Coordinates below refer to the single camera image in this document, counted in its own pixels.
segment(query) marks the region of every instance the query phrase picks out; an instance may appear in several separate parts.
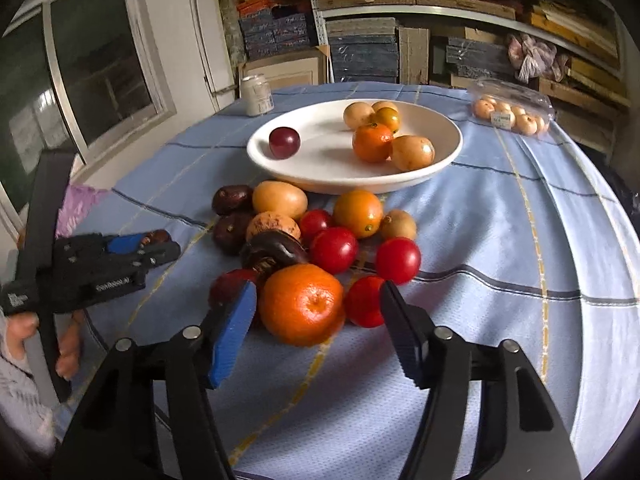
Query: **clear plastic clamshell box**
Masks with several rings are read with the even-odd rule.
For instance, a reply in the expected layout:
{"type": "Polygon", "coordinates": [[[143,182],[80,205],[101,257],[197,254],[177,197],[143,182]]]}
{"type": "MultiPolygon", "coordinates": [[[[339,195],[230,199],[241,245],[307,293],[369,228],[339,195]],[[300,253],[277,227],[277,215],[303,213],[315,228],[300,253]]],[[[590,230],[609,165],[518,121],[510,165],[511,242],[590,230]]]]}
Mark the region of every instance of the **clear plastic clamshell box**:
{"type": "Polygon", "coordinates": [[[549,98],[531,88],[498,79],[479,79],[467,88],[476,118],[526,136],[544,134],[556,112],[549,98]]]}

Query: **white bowl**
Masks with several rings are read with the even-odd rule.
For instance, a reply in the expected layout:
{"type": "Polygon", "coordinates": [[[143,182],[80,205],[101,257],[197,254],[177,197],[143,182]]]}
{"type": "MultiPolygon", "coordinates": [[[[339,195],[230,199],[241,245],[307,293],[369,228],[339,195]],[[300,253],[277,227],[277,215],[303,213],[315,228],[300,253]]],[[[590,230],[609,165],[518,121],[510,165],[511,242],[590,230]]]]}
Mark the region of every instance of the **white bowl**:
{"type": "Polygon", "coordinates": [[[261,126],[249,139],[249,158],[276,179],[301,189],[342,194],[351,189],[385,193],[415,186],[450,164],[462,149],[460,129],[444,115],[411,103],[395,101],[400,113],[399,135],[427,137],[435,149],[435,161],[427,168],[399,171],[390,160],[367,164],[353,153],[351,136],[342,120],[351,103],[373,104],[376,99],[344,99],[298,108],[261,126]],[[269,148],[274,128],[288,126],[300,134],[300,150],[292,157],[278,160],[269,148]]]}

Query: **screw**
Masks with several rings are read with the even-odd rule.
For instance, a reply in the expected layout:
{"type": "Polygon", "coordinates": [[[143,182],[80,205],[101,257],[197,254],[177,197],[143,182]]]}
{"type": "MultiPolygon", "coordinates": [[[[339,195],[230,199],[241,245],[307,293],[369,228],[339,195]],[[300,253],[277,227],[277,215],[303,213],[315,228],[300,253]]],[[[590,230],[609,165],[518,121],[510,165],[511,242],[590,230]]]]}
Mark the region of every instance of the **screw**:
{"type": "Polygon", "coordinates": [[[182,330],[182,337],[185,339],[197,339],[200,337],[202,330],[197,325],[188,326],[182,330]]]}
{"type": "Polygon", "coordinates": [[[518,350],[520,350],[520,346],[513,339],[505,339],[502,342],[502,346],[504,346],[504,349],[507,352],[511,352],[512,354],[515,354],[518,350]]]}
{"type": "Polygon", "coordinates": [[[453,332],[447,326],[437,326],[433,333],[439,339],[449,340],[453,337],[453,332]]]}
{"type": "Polygon", "coordinates": [[[116,341],[116,350],[118,352],[126,352],[129,348],[131,348],[131,339],[128,337],[123,337],[116,341]]]}

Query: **table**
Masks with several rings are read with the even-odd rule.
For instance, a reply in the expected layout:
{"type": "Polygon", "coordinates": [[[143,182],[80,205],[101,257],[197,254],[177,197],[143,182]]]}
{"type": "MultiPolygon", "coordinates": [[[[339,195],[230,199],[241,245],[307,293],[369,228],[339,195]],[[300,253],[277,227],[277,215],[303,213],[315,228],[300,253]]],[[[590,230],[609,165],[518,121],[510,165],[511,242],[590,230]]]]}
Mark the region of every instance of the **table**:
{"type": "MultiPolygon", "coordinates": [[[[235,102],[188,128],[115,186],[78,232],[165,228],[180,243],[175,264],[149,274],[146,290],[89,309],[81,372],[56,410],[62,433],[106,349],[127,335],[168,339],[207,310],[217,275],[238,266],[208,229],[210,200],[225,184],[268,176],[249,161],[251,134],[276,114],[329,100],[417,103],[461,129],[460,156],[431,180],[381,197],[417,219],[422,267],[401,287],[410,303],[464,339],[517,340],[568,428],[585,476],[628,421],[640,392],[638,239],[602,176],[556,124],[542,140],[479,124],[465,91],[373,82],[274,92],[275,109],[249,118],[235,102]]],[[[310,195],[310,208],[335,197],[310,195]]],[[[345,284],[372,272],[364,244],[345,284]]],[[[420,420],[426,392],[402,374],[384,327],[346,326],[315,348],[246,339],[231,377],[210,393],[219,432],[238,469],[276,480],[395,479],[420,420]]],[[[166,398],[156,388],[160,446],[175,475],[166,398]]],[[[479,388],[470,388],[456,474],[468,471],[479,388]]]]}

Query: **red tomato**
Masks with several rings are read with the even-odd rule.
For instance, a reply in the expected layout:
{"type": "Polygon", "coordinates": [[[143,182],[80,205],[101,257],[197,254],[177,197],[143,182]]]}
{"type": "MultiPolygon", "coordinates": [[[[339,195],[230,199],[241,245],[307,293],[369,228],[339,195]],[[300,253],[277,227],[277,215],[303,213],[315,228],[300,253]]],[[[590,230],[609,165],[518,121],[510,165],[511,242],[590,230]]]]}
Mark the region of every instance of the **red tomato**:
{"type": "Polygon", "coordinates": [[[344,311],[349,320],[364,328],[382,325],[380,312],[380,286],[385,280],[379,276],[366,276],[351,285],[344,297],[344,311]]]}
{"type": "Polygon", "coordinates": [[[306,245],[311,245],[318,233],[327,230],[335,225],[334,218],[324,209],[312,209],[302,215],[298,222],[302,241],[306,245]]]}
{"type": "Polygon", "coordinates": [[[209,289],[209,306],[215,307],[219,303],[227,303],[236,298],[240,292],[242,282],[257,281],[257,273],[253,269],[234,269],[220,274],[209,289]]]}
{"type": "Polygon", "coordinates": [[[396,285],[410,281],[420,270],[420,249],[409,238],[390,238],[378,248],[376,272],[396,285]]]}
{"type": "Polygon", "coordinates": [[[329,274],[340,274],[351,267],[358,254],[358,241],[345,227],[329,227],[314,238],[309,247],[311,263],[329,274]]]}

